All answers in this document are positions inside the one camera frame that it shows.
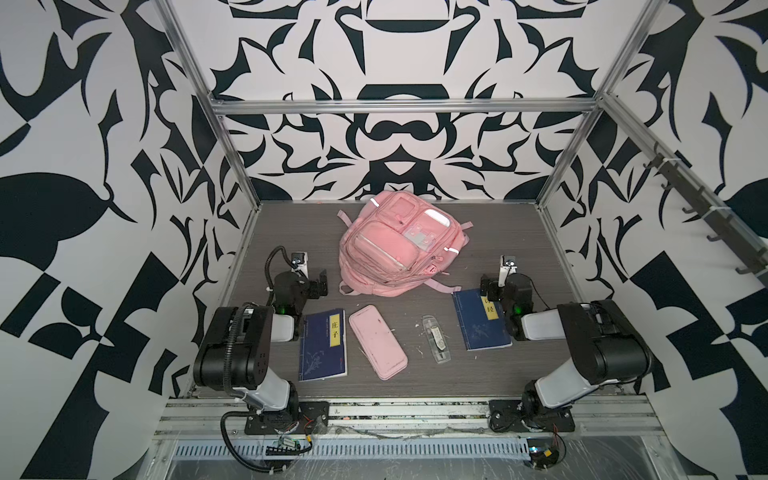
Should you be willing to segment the blue book yellow label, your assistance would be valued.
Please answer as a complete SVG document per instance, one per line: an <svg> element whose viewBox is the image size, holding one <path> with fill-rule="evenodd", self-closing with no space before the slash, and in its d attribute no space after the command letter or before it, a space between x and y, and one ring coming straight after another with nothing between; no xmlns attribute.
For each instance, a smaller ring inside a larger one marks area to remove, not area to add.
<svg viewBox="0 0 768 480"><path fill-rule="evenodd" d="M467 351L507 348L513 340L498 302L482 296L479 289L452 294L459 327Z"/></svg>

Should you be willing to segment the pink student backpack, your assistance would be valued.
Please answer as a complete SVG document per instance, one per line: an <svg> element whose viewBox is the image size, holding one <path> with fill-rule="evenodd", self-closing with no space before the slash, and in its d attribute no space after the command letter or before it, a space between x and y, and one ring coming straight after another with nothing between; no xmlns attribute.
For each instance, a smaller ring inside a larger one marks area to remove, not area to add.
<svg viewBox="0 0 768 480"><path fill-rule="evenodd" d="M347 227L338 253L341 294L392 298L422 285L449 295L462 290L437 277L469 243L471 222L408 191L384 191L356 218L343 210L337 217Z"/></svg>

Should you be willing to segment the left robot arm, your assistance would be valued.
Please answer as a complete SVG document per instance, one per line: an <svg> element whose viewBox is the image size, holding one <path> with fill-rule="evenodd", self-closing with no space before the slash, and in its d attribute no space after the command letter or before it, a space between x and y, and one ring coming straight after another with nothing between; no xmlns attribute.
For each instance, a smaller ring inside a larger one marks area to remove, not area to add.
<svg viewBox="0 0 768 480"><path fill-rule="evenodd" d="M193 362L193 380L244 402L250 412L293 424L300 415L298 392L269 367L271 346L299 339L306 303L328 294L327 272L310 278L308 254L278 246L268 255L264 273L264 305L216 309Z"/></svg>

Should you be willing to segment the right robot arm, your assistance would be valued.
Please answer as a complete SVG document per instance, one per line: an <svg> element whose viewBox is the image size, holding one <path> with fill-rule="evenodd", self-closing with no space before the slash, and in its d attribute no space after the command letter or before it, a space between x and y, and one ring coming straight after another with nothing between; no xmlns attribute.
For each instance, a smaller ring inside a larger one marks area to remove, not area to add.
<svg viewBox="0 0 768 480"><path fill-rule="evenodd" d="M503 282L481 277L480 292L498 302L505 328L517 341L566 342L569 358L551 373L528 382L513 407L493 407L495 431L575 430L572 405L608 385L634 384L652 370L654 356L612 300L570 302L536 312L535 288L524 274Z"/></svg>

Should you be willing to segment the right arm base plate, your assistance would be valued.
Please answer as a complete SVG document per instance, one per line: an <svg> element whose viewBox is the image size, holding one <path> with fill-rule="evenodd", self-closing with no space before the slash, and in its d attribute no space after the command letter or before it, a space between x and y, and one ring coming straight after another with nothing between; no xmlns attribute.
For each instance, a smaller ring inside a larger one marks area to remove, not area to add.
<svg viewBox="0 0 768 480"><path fill-rule="evenodd" d="M576 430L571 407L550 409L523 400L488 402L489 428L495 433L573 433Z"/></svg>

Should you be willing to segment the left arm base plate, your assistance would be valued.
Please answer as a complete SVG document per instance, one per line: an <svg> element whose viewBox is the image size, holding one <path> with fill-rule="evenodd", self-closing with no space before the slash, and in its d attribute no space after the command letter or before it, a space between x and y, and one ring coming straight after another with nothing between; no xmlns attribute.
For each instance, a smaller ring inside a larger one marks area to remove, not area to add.
<svg viewBox="0 0 768 480"><path fill-rule="evenodd" d="M327 401L300 401L280 411L249 411L246 435L301 434L315 425L326 425L330 411Z"/></svg>

